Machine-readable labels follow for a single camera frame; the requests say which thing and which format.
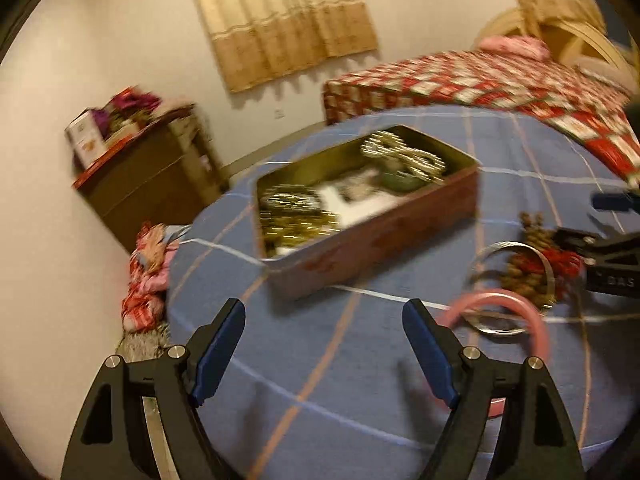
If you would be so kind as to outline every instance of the blue checkered tablecloth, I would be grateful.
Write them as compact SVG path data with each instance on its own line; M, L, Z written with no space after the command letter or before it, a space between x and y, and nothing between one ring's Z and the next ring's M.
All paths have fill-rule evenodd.
M366 282L308 298L275 297L250 218L255 179L294 158L372 130L406 124L482 163L479 218L374 269ZM217 394L199 409L215 449L242 475L269 480L417 478L447 413L426 393L401 327L408 298L437 317L460 294L485 245L515 240L520 211L588 231L640 228L640 216L596 212L590 194L621 180L581 146L535 119L457 106L402 108L327 128L271 157L207 207L171 266L168 316L174 342L242 298L246 329ZM549 363L590 465L618 436L640 399L638 301L582 293L546 318ZM461 324L463 344L522 362L527 338L495 342ZM487 470L500 419L487 423L471 478Z

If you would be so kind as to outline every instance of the red checkered bedspread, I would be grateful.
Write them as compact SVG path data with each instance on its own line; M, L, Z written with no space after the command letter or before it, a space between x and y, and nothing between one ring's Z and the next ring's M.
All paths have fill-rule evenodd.
M343 75L325 83L323 95L328 124L436 103L522 112L580 142L625 180L640 177L640 144L622 110L628 96L555 62L442 52Z

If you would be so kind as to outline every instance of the open tin box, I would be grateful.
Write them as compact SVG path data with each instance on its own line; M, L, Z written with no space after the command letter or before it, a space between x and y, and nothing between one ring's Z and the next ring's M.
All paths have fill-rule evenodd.
M405 248L415 246L463 218L475 216L479 163L457 148L407 126L386 131L407 146L438 155L446 164L443 184L426 184L394 196L377 213L365 214L339 232L312 238L285 254L268 248L260 225L260 198L277 184L322 186L343 174L371 165L360 153L370 134L306 156L260 177L254 193L254 223L262 262L271 286L285 298L299 298L359 275Z

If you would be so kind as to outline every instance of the blue gripper pad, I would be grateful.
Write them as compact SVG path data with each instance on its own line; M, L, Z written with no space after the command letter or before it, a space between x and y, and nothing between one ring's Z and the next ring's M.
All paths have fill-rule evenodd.
M216 393L222 380L222 375L225 373L229 361L231 361L231 356L234 354L244 330L246 313L244 304L241 301L227 300L218 315L220 316L223 313L225 307L231 301L235 303L229 313L226 314L211 343L198 361L195 382L191 391L191 397L198 406L201 406L205 400L213 397ZM217 320L218 318L216 317L212 324L215 324Z
M629 193L593 193L591 206L597 211L622 211L637 210L639 201Z
M462 349L462 345L451 330L437 325L420 300L409 300L404 304L402 328L431 391L453 409L458 403L460 394L453 384L452 362L460 361L458 352ZM447 343L444 345L445 348L441 348L442 341L438 341L436 332L440 338L444 337Z

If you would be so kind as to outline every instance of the blue handle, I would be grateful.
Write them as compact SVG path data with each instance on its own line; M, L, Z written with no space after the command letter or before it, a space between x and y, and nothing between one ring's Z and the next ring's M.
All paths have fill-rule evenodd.
M450 408L455 407L460 395L453 387L451 364L412 301L405 303L402 309L402 327L433 395L444 400Z
M621 212L640 206L627 193L594 193L591 195L591 205L598 211Z
M198 362L196 382L191 397L198 406L213 397L244 330L244 305L236 300L209 347Z

